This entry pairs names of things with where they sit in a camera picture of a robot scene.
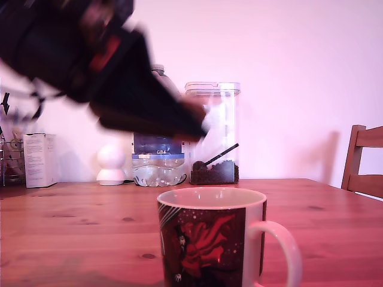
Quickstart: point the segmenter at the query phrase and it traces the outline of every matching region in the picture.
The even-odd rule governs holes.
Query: mug rim
[[[161,196],[165,196],[166,194],[174,193],[176,191],[190,191],[190,190],[225,190],[225,189],[230,189],[230,190],[238,190],[238,191],[246,191],[246,192],[251,192],[257,195],[260,195],[262,197],[261,200],[258,201],[253,201],[249,202],[246,204],[239,204],[239,205],[227,205],[227,206],[188,206],[184,204],[174,204],[174,203],[169,203],[161,199]],[[172,207],[178,207],[178,208],[183,208],[183,209],[194,209],[194,210],[230,210],[230,209],[240,209],[240,208],[246,208],[246,207],[251,207],[251,206],[256,206],[258,204],[263,204],[267,200],[267,197],[265,194],[256,191],[256,190],[249,190],[248,188],[237,188],[237,187],[187,187],[187,188],[176,188],[174,190],[168,190],[165,191],[164,193],[161,193],[160,195],[157,196],[157,201],[163,205],[167,206],[172,206]]]

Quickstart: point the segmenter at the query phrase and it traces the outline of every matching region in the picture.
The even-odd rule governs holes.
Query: glass jar
[[[186,84],[188,100],[203,104],[209,130],[198,143],[190,144],[190,183],[194,185],[237,184],[238,135],[236,133],[239,83]]]

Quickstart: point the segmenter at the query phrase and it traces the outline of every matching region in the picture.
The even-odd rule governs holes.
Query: scoop handle
[[[219,155],[213,157],[211,160],[207,161],[205,163],[206,166],[208,166],[209,164],[211,164],[213,161],[216,161],[218,160],[220,157],[223,157],[225,154],[231,152],[233,149],[239,147],[239,144],[236,143],[234,146],[232,146],[231,148],[228,148],[227,150],[225,150],[224,152],[221,152]]]

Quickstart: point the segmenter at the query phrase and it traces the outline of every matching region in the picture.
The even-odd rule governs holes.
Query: red strap
[[[89,67],[96,71],[100,72],[112,58],[114,53],[117,51],[118,47],[121,44],[121,39],[116,36],[111,36],[105,46],[107,51],[104,54],[98,53],[94,56],[90,62]]]

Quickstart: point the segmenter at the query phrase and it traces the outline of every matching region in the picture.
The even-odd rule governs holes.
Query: scoop
[[[212,159],[208,160],[206,163],[204,163],[203,161],[196,161],[195,163],[193,163],[193,170],[206,170],[206,169],[208,169],[209,164],[215,162],[220,157],[223,157],[225,154],[228,154],[229,152],[231,152],[233,149],[235,149],[237,147],[239,147],[238,143],[236,143],[234,146],[228,148],[224,152],[221,152],[219,155],[216,155]]]

